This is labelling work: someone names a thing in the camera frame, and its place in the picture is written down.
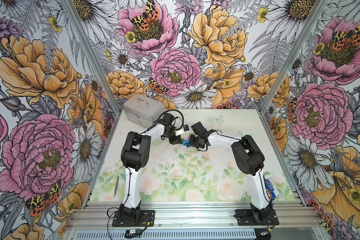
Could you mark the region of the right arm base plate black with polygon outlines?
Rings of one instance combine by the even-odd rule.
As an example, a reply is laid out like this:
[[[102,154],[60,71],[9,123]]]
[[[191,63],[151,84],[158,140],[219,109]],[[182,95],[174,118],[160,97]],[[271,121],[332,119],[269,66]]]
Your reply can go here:
[[[234,217],[237,219],[239,226],[278,226],[279,218],[274,209],[270,210],[250,210],[238,209]]]

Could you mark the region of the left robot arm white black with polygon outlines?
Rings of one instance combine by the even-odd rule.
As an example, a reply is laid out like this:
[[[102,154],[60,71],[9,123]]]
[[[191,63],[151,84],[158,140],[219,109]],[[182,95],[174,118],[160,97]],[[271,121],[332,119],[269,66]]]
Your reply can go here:
[[[147,165],[152,140],[168,139],[171,145],[183,144],[181,134],[188,131],[184,115],[179,110],[166,110],[151,126],[140,132],[129,132],[121,151],[121,161],[126,172],[124,199],[115,218],[130,226],[140,221],[140,184],[142,169]]]

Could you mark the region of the light blue lego brick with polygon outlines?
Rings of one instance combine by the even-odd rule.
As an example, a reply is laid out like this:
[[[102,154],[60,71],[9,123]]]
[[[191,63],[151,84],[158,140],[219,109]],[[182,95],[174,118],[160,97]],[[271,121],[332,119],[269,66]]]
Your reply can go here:
[[[189,147],[189,145],[190,145],[190,140],[183,141],[183,146]]]

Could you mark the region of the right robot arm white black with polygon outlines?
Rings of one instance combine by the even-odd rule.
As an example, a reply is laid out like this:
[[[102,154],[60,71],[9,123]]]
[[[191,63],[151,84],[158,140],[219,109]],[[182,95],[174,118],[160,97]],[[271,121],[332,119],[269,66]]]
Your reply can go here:
[[[226,136],[217,130],[207,130],[201,122],[191,126],[194,134],[189,145],[197,150],[208,147],[219,147],[232,150],[239,170],[246,175],[251,193],[252,221],[257,225],[265,225],[272,216],[273,205],[266,190],[264,178],[265,156],[254,141],[245,135],[241,138]]]

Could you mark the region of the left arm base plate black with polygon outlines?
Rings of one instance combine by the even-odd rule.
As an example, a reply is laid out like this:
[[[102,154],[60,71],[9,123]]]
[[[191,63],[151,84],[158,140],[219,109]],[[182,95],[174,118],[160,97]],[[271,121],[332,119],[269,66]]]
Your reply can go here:
[[[120,211],[116,211],[112,220],[112,227],[145,227],[147,224],[149,227],[154,225],[155,210],[141,210],[140,215],[137,217],[137,221],[127,220],[126,217],[122,217]]]

